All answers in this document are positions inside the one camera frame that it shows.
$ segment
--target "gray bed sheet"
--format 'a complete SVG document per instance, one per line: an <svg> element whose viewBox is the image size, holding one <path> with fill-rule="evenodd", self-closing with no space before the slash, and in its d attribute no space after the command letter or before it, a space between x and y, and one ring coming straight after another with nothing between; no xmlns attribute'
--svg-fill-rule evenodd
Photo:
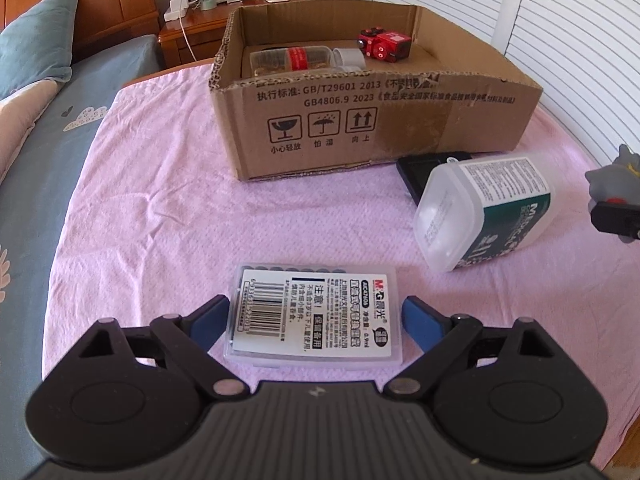
<svg viewBox="0 0 640 480"><path fill-rule="evenodd" d="M49 272L66 209L101 120L64 131L87 108L109 108L132 79L161 69L158 38L142 36L73 65L0 185L0 258L10 282L0 303L0 479L41 459L24 407L41 381Z"/></svg>

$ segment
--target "table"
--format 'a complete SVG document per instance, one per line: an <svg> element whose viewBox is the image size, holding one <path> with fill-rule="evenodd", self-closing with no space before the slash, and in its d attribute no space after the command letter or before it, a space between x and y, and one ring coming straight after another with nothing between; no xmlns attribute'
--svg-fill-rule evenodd
<svg viewBox="0 0 640 480"><path fill-rule="evenodd" d="M265 4L261 0L243 0L236 4L218 4L215 9L210 10L187 10L187 14L182 19L182 26L198 60L208 59L217 54L229 15L238 7L247 5L277 4ZM174 68L193 61L184 41L180 20L165 23L158 38L167 68Z"/></svg>

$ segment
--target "pink tablecloth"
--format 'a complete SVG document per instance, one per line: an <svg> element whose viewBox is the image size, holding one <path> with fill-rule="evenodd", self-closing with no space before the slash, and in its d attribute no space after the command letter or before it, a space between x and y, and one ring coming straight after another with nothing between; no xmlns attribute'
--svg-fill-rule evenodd
<svg viewBox="0 0 640 480"><path fill-rule="evenodd" d="M228 293L241 262L391 264L400 297L485 324L533 316L603 393L604 466L640 408L640 247L599 234L587 213L590 168L580 148L538 110L520 149L562 170L570 189L530 248L450 274L426 267L412 232L415 205L394 166L243 184L235 180L207 94L209 67L122 90L91 146L69 204L50 276L47 374L95 319L123 326L186 314ZM222 359L222 340L212 349ZM419 350L406 338L405 363ZM261 379L384 383L398 370L263 369Z"/></svg>

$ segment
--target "gray cat figurine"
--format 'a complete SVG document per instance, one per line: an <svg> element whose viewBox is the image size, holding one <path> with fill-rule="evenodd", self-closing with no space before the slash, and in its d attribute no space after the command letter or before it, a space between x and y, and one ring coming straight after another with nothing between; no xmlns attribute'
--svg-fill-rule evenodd
<svg viewBox="0 0 640 480"><path fill-rule="evenodd" d="M640 155L631 152L626 144L620 144L618 156L608 166L587 171L589 181L589 211L596 202L619 202L640 206ZM633 238L621 236L625 244Z"/></svg>

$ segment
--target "white cable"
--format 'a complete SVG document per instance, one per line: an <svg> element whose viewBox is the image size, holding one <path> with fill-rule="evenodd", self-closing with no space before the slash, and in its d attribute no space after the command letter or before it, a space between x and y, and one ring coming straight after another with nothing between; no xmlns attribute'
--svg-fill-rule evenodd
<svg viewBox="0 0 640 480"><path fill-rule="evenodd" d="M191 48L191 45L189 44L189 40L187 39L187 33L184 31L184 27L182 26L182 16L180 15L181 13L182 13L182 9L179 9L178 20L180 20L180 28L182 29L182 35L184 36L184 41L187 43L187 46L189 47L189 52L191 52L191 57L193 57L194 61L197 61L196 55L193 53L193 49Z"/></svg>

